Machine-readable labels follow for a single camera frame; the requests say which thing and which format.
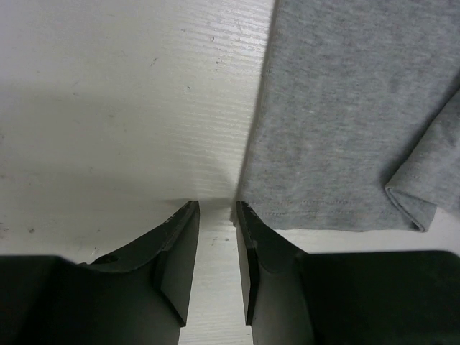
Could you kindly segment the grey tank top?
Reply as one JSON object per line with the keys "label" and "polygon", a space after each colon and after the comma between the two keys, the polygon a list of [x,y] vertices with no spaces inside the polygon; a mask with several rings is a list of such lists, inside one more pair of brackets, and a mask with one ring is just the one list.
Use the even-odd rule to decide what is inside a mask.
{"label": "grey tank top", "polygon": [[459,3],[279,1],[239,195],[274,229],[459,212]]}

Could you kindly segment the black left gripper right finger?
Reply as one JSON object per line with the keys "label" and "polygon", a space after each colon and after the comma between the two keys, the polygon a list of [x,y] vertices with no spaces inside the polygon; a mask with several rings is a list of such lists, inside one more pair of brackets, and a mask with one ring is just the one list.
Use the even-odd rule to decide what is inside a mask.
{"label": "black left gripper right finger", "polygon": [[459,258],[445,251],[309,254],[235,208],[255,344],[457,344]]}

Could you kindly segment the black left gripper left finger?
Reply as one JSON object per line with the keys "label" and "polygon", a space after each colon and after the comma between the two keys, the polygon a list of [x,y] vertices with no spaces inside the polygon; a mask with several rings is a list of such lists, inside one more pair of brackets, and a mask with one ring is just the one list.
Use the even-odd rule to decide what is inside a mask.
{"label": "black left gripper left finger", "polygon": [[176,344],[188,316],[200,207],[94,262],[1,257],[3,344]]}

